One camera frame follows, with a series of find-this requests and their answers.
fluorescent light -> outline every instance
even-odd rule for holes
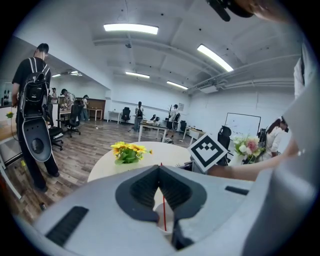
[[[174,82],[168,81],[168,82],[166,82],[166,83],[169,84],[169,85],[172,85],[172,86],[180,87],[180,88],[182,88],[182,89],[184,89],[184,90],[188,90],[188,87],[182,86],[182,85],[177,84],[177,83],[174,83]]]
[[[145,74],[137,74],[137,73],[131,73],[131,72],[125,72],[127,75],[130,76],[137,76],[137,77],[142,77],[142,78],[150,78],[149,75],[145,75]]]
[[[198,47],[198,51],[202,52],[203,54],[207,55],[209,58],[213,59],[216,63],[218,63],[226,71],[230,72],[230,71],[234,70],[232,67],[229,66],[228,63],[226,63],[222,58],[220,58],[218,55],[216,55],[212,50],[205,47],[203,44],[201,44]]]
[[[148,25],[139,25],[139,24],[106,24],[104,29],[107,32],[110,31],[136,31],[144,32],[149,34],[156,35],[158,33],[158,27],[148,26]]]

table leg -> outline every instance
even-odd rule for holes
[[[190,140],[189,146],[191,146],[193,140],[194,140],[194,136],[191,136],[191,140]]]
[[[165,139],[166,139],[166,133],[167,133],[167,129],[165,129],[164,130],[164,132],[163,132],[163,136],[162,136],[162,143],[164,143],[165,142]]]
[[[142,130],[143,130],[143,128],[144,128],[144,126],[140,124],[138,142],[140,142],[140,140],[141,140],[141,135],[142,135]]]
[[[186,137],[186,133],[187,133],[187,126],[185,127],[185,130],[184,130],[184,134],[183,134],[183,138],[182,138],[182,140],[184,140],[184,139],[185,139],[185,137]]]
[[[10,187],[10,189],[12,190],[12,192],[15,194],[15,196],[20,200],[21,199],[21,195],[19,194],[19,192],[16,190],[16,188],[14,187],[14,185],[11,183],[10,179],[8,178],[5,169],[2,167],[2,165],[0,165],[0,171],[1,171],[1,175],[4,178],[5,182],[8,184],[8,186]]]

person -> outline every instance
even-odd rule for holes
[[[140,123],[144,118],[144,108],[142,107],[141,101],[138,102],[138,106],[135,107],[135,118],[134,118],[134,127],[135,131],[138,131]]]
[[[82,112],[81,112],[81,120],[85,120],[85,121],[90,121],[89,117],[88,117],[88,111],[87,111],[87,106],[89,105],[89,102],[87,101],[88,95],[84,95],[83,96],[83,108],[82,108]]]
[[[286,13],[282,11],[282,8],[275,1],[234,0],[230,2],[230,5],[226,6],[234,14],[244,18],[249,18],[253,15],[256,15],[259,18],[271,21],[283,22],[288,20]],[[312,87],[313,92],[316,90],[319,91],[319,88],[316,88],[320,82],[319,73],[319,66],[316,57],[313,55],[308,42],[304,41],[301,47],[301,58],[298,60],[296,66],[294,67],[294,95],[296,101],[301,103],[298,97],[302,94],[305,87],[307,86]],[[315,109],[312,105],[306,106],[306,108],[308,109],[308,112],[318,113],[319,111]],[[286,114],[293,116],[292,111],[287,111]],[[307,142],[310,142],[310,139],[308,138],[308,136],[310,135],[306,131],[304,131],[304,133],[305,135],[302,135],[303,139],[299,139],[299,143],[304,143],[306,145]],[[298,152],[298,145],[294,139],[294,136],[292,136],[287,148],[280,155],[272,157],[266,161],[261,161],[253,164],[245,164],[240,166],[214,165],[213,167],[211,167],[211,169],[208,170],[208,174],[212,176],[230,179],[255,181],[262,170],[275,168],[283,160],[296,156]]]
[[[57,96],[56,88],[52,88],[51,103],[58,103],[58,96]]]
[[[33,55],[34,58],[31,58],[31,60],[32,61],[35,60],[36,68],[38,71],[44,70],[44,67],[47,65],[45,63],[45,58],[48,56],[48,52],[49,52],[49,46],[46,43],[41,43],[37,47],[36,51],[34,52],[34,55]],[[49,84],[51,79],[50,69],[48,69],[47,71],[44,70],[43,72],[45,73],[47,89],[49,89]],[[12,83],[13,83],[12,106],[13,107],[18,105],[18,109],[20,109],[21,102],[20,102],[20,97],[18,98],[18,94],[21,95],[26,85],[27,77],[32,73],[33,71],[31,68],[30,60],[27,58],[20,63],[12,80]],[[41,192],[46,192],[48,190],[46,186],[46,181],[40,172],[40,169],[36,163],[36,160],[33,158],[31,153],[29,152],[28,146],[26,144],[26,141],[23,135],[22,125],[24,122],[24,118],[22,114],[20,114],[21,112],[19,110],[17,113],[18,114],[16,115],[16,123],[17,123],[18,140],[19,140],[22,155],[24,157],[24,161],[34,181],[35,188],[40,190]],[[52,152],[51,152],[50,158],[44,162],[44,165],[46,167],[47,172],[51,176],[58,177],[60,175],[58,172],[59,171],[58,166],[55,162]]]
[[[71,107],[77,98],[73,93],[68,92],[67,89],[62,89],[61,95],[64,95],[64,103],[66,104],[66,109],[71,110]]]
[[[167,137],[171,137],[171,138],[174,137],[175,132],[173,131],[172,124],[173,124],[173,122],[174,122],[174,120],[175,120],[175,118],[176,118],[176,115],[177,115],[178,113],[179,113],[179,111],[178,111],[178,105],[175,104],[175,105],[173,106],[173,109],[171,109],[171,111],[170,111],[170,113],[169,113],[169,114],[170,114],[169,121],[166,122],[166,127],[169,129],[168,134],[167,134]]]
[[[284,131],[288,128],[284,119],[275,120],[266,131],[265,152],[258,158],[258,162],[274,158],[278,155],[278,147],[284,135]]]

white sleeve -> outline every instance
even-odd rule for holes
[[[294,76],[294,97],[298,98],[305,88],[304,80],[302,77],[302,71],[301,71],[301,58],[298,60],[298,62],[294,67],[293,76]]]
[[[274,138],[274,141],[273,141],[273,144],[272,144],[272,147],[271,147],[271,152],[277,152],[278,151],[278,147],[280,145],[280,142],[281,142],[281,139],[284,135],[284,132],[281,130],[281,131],[276,131],[276,135],[275,135],[275,138]]]

